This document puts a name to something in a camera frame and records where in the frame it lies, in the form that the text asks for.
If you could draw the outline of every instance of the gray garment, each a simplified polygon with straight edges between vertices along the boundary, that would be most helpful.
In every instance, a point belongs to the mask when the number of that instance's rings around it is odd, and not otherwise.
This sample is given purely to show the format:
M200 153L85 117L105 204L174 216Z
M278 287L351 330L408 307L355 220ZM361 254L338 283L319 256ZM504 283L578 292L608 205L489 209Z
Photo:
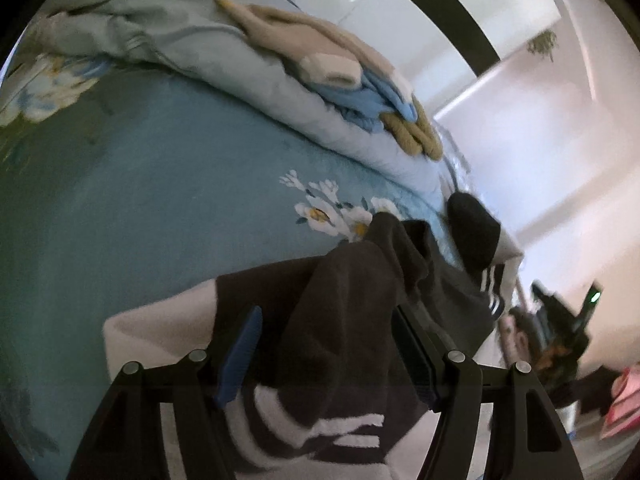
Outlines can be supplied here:
M235 0L296 10L290 0ZM405 154L391 135L343 120L254 50L212 0L49 0L31 40L68 56L108 54L164 64L235 95L319 145L352 158L443 209L439 165Z

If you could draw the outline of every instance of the teal bedsheet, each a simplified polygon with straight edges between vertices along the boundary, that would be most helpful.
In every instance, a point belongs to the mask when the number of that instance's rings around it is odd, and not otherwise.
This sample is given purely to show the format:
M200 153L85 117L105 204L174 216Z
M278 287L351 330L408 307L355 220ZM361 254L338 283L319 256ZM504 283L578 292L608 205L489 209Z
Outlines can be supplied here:
M64 478L108 386L103 322L226 272L323 254L376 210L423 200L202 83L112 68L33 124L0 128L0 415Z

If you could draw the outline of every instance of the wall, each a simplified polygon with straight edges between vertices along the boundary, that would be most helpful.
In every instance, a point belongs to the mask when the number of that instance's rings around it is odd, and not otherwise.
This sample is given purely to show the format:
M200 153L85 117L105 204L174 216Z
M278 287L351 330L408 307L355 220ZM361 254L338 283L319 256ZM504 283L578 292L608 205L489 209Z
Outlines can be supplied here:
M526 250L526 285L578 307L602 281L584 365L624 364L640 360L640 53L602 0L556 4L553 63L519 52L436 117Z

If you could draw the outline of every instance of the black stripe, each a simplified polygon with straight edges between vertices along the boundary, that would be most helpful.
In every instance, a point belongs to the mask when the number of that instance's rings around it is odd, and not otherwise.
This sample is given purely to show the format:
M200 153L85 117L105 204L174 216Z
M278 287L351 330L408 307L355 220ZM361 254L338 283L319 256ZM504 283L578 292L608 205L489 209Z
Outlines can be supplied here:
M459 0L411 0L438 27L476 75L500 61L493 45Z

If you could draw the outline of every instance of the blue garment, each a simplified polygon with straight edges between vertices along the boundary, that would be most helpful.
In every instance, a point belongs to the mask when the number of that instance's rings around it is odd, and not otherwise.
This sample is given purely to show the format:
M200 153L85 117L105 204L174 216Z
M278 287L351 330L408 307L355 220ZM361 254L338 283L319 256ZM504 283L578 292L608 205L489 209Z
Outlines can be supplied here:
M357 124L368 132L382 132L382 112L398 112L405 120L415 123L418 113L413 103L402 100L394 86L384 78L365 68L362 70L362 87L346 90L333 86L305 83L322 99L335 105L345 121Z

